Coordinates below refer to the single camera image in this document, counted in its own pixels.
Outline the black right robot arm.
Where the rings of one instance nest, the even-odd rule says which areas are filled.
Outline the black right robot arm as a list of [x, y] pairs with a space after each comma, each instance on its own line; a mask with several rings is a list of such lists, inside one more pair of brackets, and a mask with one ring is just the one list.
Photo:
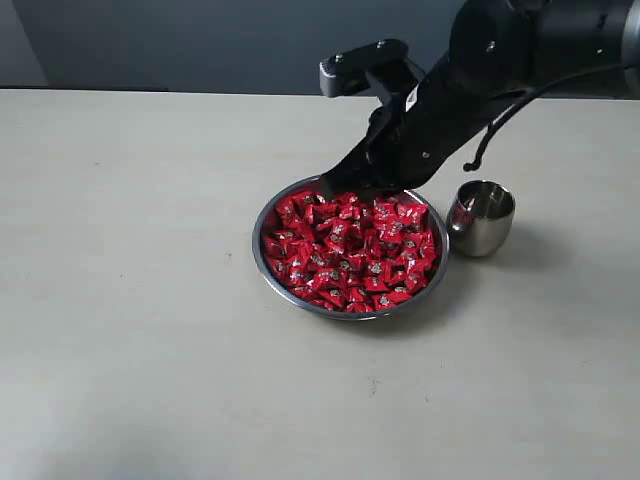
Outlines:
[[326, 197], [396, 193], [428, 182], [474, 137], [477, 170], [487, 144], [547, 94], [635, 100], [639, 5], [635, 1], [468, 1], [449, 45], [428, 70], [407, 45], [383, 39], [320, 63], [329, 98], [379, 99], [364, 138], [318, 184]]

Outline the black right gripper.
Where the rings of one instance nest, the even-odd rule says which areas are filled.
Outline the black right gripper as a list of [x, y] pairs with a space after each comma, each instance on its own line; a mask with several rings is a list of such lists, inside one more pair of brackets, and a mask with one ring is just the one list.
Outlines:
[[419, 187], [505, 111], [503, 98], [465, 90], [448, 69], [431, 70], [414, 93], [411, 108], [401, 100], [374, 111], [367, 147], [357, 144], [319, 177], [323, 196], [360, 193], [361, 198], [387, 198], [403, 188]]

